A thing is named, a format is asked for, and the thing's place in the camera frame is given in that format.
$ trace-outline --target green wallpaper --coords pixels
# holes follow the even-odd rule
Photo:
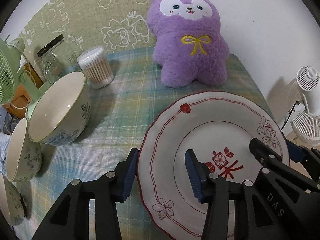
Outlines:
[[[29,21],[20,36],[25,54],[42,75],[37,52],[63,34],[83,52],[103,45],[108,53],[152,46],[155,38],[145,22],[151,0],[50,0]]]

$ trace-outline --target purple plush toy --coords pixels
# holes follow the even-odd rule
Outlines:
[[[153,60],[162,67],[166,87],[183,87],[194,79],[221,85],[227,79],[227,43],[220,17],[208,0],[153,0],[147,23],[157,37]]]

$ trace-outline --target white wall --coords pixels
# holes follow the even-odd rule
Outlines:
[[[23,0],[0,34],[11,39],[48,0]],[[288,84],[308,64],[320,70],[320,28],[301,0],[210,0],[221,32],[265,96],[276,119],[286,111]]]

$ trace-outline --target white plate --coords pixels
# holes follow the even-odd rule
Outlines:
[[[176,240],[199,240],[207,204],[194,197],[184,163],[193,149],[198,160],[227,180],[255,181],[262,167],[249,151],[258,138],[289,165],[284,137],[259,106],[226,92],[181,98],[164,110],[146,132],[138,163],[142,203],[151,219]],[[228,240],[234,235],[234,202],[229,203]]]

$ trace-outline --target black jar lid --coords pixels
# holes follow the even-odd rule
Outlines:
[[[49,51],[52,47],[57,45],[62,40],[63,40],[63,34],[60,34],[58,37],[54,38],[47,45],[45,45],[41,50],[39,50],[39,52],[37,53],[38,57],[41,57],[43,54],[45,54],[47,51]]]

